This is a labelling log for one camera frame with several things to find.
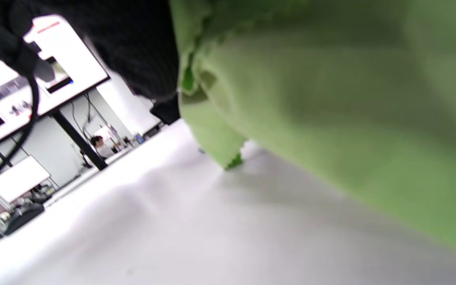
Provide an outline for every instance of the white shirt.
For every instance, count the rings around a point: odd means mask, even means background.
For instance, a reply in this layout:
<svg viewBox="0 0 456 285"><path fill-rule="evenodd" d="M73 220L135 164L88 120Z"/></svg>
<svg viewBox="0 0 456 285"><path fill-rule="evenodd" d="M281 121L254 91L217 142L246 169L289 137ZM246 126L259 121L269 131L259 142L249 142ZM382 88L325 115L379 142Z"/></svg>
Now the white shirt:
<svg viewBox="0 0 456 285"><path fill-rule="evenodd" d="M104 158L109 158L111 157L112 155L114 155L115 153L112 151L112 149L107 146L106 144L104 144L103 146L100 146L98 148L96 148L96 151L98 152L98 154L101 156L101 157L104 157Z"/></svg>

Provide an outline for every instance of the monitor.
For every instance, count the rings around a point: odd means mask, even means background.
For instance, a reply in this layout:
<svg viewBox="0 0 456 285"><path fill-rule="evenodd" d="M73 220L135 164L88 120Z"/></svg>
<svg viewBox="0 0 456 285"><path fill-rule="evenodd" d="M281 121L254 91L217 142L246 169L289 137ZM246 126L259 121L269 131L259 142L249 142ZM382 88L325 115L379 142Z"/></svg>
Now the monitor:
<svg viewBox="0 0 456 285"><path fill-rule="evenodd" d="M102 126L101 129L94 132L94 135L99 135L103 138L103 141L108 141L117 135L117 131L112 125L108 124L106 126Z"/></svg>
<svg viewBox="0 0 456 285"><path fill-rule="evenodd" d="M45 116L109 79L68 22L57 15L33 20L24 36L29 47L50 63L55 79L40 87L38 114ZM27 80L0 61L0 142L29 122L31 87Z"/></svg>
<svg viewBox="0 0 456 285"><path fill-rule="evenodd" d="M11 203L49 177L48 171L34 157L28 156L0 173L0 196Z"/></svg>

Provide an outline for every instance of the monitor stand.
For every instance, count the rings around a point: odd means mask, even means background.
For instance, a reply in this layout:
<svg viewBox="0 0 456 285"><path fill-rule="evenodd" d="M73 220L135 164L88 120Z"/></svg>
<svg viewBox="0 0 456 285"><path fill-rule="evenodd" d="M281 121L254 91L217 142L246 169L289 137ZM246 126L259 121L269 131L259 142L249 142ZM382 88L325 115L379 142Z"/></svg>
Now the monitor stand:
<svg viewBox="0 0 456 285"><path fill-rule="evenodd" d="M89 157L96 168L99 170L107 168L108 165L105 160L99 157L99 155L91 148L91 146L89 146L89 144L59 110L52 114L51 117L53 117L66 134L71 137L80 150L83 151L87 157Z"/></svg>

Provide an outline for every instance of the cable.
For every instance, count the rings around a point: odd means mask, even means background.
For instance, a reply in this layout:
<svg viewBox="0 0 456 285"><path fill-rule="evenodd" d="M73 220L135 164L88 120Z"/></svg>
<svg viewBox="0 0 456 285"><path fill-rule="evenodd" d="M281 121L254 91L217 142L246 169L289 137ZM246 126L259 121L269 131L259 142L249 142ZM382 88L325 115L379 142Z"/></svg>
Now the cable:
<svg viewBox="0 0 456 285"><path fill-rule="evenodd" d="M89 93L86 93L85 98L87 99L87 118L85 119L84 123L82 124L82 133L86 135L87 132L87 126L93 121L94 116L91 117L91 98L89 96Z"/></svg>
<svg viewBox="0 0 456 285"><path fill-rule="evenodd" d="M84 135L84 139L86 141L89 141L89 139L87 138L87 135L85 132L83 132L82 128L80 128L80 125L78 124L78 121L76 120L75 118L75 104L73 102L71 102L71 117L73 117L73 121L75 122L76 124L76 127L78 128L78 130L80 132L82 132L82 135Z"/></svg>
<svg viewBox="0 0 456 285"><path fill-rule="evenodd" d="M6 166L6 164L15 156L15 154L22 148L23 144L31 134L31 130L33 130L34 123L38 121L38 104L40 103L40 98L38 97L38 84L34 79L34 76L26 76L26 79L31 86L31 94L32 94L32 107L31 107L31 118L29 119L29 123L24 126L22 131L22 135L18 142L15 144L14 148L6 155L5 159L0 163L0 171Z"/></svg>

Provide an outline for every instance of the person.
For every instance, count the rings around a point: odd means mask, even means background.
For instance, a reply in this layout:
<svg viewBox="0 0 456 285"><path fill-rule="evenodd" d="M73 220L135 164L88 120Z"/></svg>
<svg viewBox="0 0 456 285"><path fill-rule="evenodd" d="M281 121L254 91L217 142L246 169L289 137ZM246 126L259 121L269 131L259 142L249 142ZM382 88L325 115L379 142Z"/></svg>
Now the person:
<svg viewBox="0 0 456 285"><path fill-rule="evenodd" d="M114 143L114 147L111 148L110 146L105 144L105 142L103 141L103 137L99 135L91 137L90 141L94 148L96 148L96 152L98 153L98 155L103 159L107 159L114 155L116 153L115 148L121 145L121 143L116 142Z"/></svg>

